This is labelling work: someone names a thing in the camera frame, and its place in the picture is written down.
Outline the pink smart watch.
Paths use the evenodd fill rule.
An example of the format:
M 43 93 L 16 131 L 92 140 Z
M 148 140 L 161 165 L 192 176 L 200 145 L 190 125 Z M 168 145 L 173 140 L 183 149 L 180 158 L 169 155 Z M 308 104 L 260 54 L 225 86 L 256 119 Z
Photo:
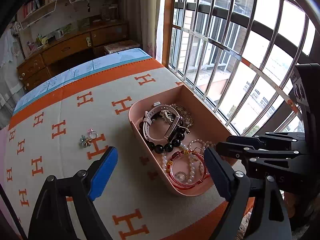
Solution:
M 171 124 L 167 124 L 160 116 L 160 111 L 169 110 L 175 114 L 175 119 Z M 171 142 L 174 137 L 174 131 L 179 126 L 180 115 L 169 105 L 161 104 L 159 101 L 154 103 L 152 109 L 145 111 L 143 122 L 143 137 L 147 142 L 165 144 Z

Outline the pink jewelry box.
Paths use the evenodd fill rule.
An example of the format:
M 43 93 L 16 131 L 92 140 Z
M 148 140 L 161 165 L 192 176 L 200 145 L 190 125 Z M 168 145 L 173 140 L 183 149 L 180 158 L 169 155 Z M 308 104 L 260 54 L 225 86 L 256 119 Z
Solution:
M 143 115 L 145 111 L 152 109 L 153 104 L 158 101 L 165 105 L 173 103 L 181 105 L 191 113 L 194 125 L 189 128 L 189 134 L 178 126 L 174 131 L 174 137 L 171 142 L 156 145 L 144 139 L 142 132 Z M 202 183 L 189 187 L 181 187 L 181 185 L 176 184 L 169 171 L 172 163 L 171 159 L 176 157 L 179 152 L 193 151 L 204 155 L 205 149 L 215 146 L 218 142 L 224 141 L 231 135 L 227 127 L 191 90 L 181 85 L 139 100 L 129 110 L 129 121 L 148 158 L 154 163 L 162 180 L 173 193 L 179 196 L 196 197 L 205 193 L 213 185 L 208 169 L 206 178 Z

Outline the orange H pattern blanket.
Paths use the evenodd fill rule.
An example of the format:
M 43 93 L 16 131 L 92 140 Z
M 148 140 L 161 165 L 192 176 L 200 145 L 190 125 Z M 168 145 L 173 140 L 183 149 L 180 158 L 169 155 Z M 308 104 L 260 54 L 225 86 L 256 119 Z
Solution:
M 134 103 L 181 85 L 170 70 L 146 59 L 78 79 L 17 112 L 1 164 L 3 186 L 23 230 L 29 230 L 49 175 L 71 177 L 115 147 L 117 165 L 94 201 L 112 238 L 208 239 L 227 202 L 214 185 L 196 197 L 173 193 L 129 121 Z M 82 135 L 92 139 L 91 146 L 80 146 Z

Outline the metal window grille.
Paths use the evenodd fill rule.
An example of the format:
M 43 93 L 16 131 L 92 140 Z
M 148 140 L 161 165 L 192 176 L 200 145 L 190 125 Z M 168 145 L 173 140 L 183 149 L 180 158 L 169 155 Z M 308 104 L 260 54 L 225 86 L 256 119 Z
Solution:
M 163 64 L 242 136 L 303 130 L 290 76 L 318 37 L 298 0 L 164 0 Z

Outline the wooden desk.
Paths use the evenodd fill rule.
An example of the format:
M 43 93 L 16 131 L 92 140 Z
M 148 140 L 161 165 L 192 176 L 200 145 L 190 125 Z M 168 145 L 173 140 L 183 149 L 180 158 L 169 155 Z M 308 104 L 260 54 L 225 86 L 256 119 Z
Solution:
M 104 46 L 129 38 L 125 21 L 97 23 L 68 33 L 33 52 L 17 67 L 23 88 L 30 91 L 44 81 L 77 65 L 106 54 Z

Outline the white lace cover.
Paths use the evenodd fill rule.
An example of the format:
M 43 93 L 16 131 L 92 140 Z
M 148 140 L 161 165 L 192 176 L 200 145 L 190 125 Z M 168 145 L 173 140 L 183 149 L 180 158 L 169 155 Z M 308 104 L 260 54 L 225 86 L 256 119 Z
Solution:
M 23 60 L 18 39 L 7 27 L 1 36 L 1 128 L 9 124 L 16 104 L 24 96 L 23 85 L 17 74 L 17 67 Z

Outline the light blue bed sheet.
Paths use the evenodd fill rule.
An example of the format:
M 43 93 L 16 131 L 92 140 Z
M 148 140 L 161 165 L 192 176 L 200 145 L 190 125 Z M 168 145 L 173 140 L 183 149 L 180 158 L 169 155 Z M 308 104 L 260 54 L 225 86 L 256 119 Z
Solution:
M 131 48 L 112 54 L 107 54 L 97 59 L 82 63 L 61 74 L 58 74 L 55 77 L 50 78 L 47 81 L 41 81 L 39 85 L 20 98 L 16 104 L 14 114 L 24 109 L 40 97 L 78 79 L 101 72 L 103 70 L 118 67 L 123 64 L 134 63 L 150 58 L 151 56 L 142 49 Z

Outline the beige curtain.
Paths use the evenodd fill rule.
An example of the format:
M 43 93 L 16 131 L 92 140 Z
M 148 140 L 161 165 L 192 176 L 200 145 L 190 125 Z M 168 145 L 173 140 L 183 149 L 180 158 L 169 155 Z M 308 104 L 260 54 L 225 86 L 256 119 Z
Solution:
M 158 62 L 163 56 L 164 0 L 122 0 L 130 36 Z

